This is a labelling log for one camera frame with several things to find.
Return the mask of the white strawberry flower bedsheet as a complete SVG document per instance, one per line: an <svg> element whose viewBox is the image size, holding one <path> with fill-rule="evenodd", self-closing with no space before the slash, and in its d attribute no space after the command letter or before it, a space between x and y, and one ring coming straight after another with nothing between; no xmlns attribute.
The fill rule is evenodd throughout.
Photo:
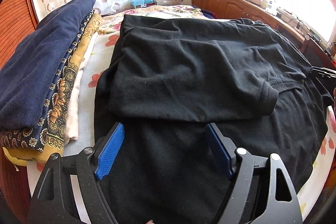
<svg viewBox="0 0 336 224"><path fill-rule="evenodd" d="M86 67L80 67L81 81L75 82L75 91L79 95L77 99L78 138L76 140L70 139L68 144L64 146L64 156L74 155L95 142L93 115L96 85L100 73L109 65L117 39L118 32L107 35L94 34L92 37L92 41L89 44L89 49L92 52L84 55L87 65ZM334 158L335 132L332 125L335 124L335 118L332 107L327 109L326 123L328 131L313 164L313 171L298 193L301 214L304 220L308 219L313 206L317 204Z"/></svg>

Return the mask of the blue tissue pack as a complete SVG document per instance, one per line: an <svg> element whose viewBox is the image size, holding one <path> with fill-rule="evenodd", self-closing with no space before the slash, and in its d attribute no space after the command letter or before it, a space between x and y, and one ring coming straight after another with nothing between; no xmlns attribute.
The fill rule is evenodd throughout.
<svg viewBox="0 0 336 224"><path fill-rule="evenodd" d="M156 5L155 0L130 0L130 4L135 8L143 8Z"/></svg>

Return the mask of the black Superman t-shirt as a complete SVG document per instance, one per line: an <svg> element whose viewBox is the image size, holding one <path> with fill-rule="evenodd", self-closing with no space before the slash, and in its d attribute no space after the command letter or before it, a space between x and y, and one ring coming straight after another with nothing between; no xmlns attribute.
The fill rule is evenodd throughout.
<svg viewBox="0 0 336 224"><path fill-rule="evenodd" d="M228 191L205 138L214 123L253 155L277 153L295 190L313 170L333 102L284 36L248 19L125 15L100 76L94 131L125 139L100 185L119 223L210 223Z"/></svg>

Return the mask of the navy gold patterned folded cloth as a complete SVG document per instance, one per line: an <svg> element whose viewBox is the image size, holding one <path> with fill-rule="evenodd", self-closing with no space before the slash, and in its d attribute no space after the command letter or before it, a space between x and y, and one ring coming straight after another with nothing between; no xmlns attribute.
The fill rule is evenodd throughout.
<svg viewBox="0 0 336 224"><path fill-rule="evenodd" d="M100 14L94 11L82 20L79 33L55 73L37 126L1 131L1 147L12 163L25 166L27 161L36 161L44 164L51 154L63 154L69 140L78 137L80 80L101 21Z"/></svg>

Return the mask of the navy blue folded garment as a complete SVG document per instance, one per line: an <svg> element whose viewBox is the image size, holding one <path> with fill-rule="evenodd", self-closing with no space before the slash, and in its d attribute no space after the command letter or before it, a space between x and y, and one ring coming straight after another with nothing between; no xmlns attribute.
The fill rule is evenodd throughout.
<svg viewBox="0 0 336 224"><path fill-rule="evenodd" d="M96 0L72 0L49 13L1 69L1 128L34 127L50 84Z"/></svg>

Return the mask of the wooden sideboard cabinet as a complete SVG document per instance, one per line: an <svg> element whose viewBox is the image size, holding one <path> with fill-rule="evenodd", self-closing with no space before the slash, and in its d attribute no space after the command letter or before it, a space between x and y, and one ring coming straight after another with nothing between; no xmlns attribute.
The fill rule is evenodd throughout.
<svg viewBox="0 0 336 224"><path fill-rule="evenodd" d="M312 40L309 32L299 30L245 0L191 0L192 5L214 13L219 19L246 18L262 21L288 38L311 62L318 67L335 69L335 62Z"/></svg>

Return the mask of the floral rose bed blanket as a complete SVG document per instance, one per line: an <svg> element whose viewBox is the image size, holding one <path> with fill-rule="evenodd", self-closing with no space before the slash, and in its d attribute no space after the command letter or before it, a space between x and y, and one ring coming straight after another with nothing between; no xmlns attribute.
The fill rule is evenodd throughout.
<svg viewBox="0 0 336 224"><path fill-rule="evenodd" d="M189 5L161 6L154 5L119 12L102 18L102 24L98 29L99 35L112 34L120 30L121 22L125 15L146 16L161 19L173 18L197 18L197 19L217 19L213 12Z"/></svg>

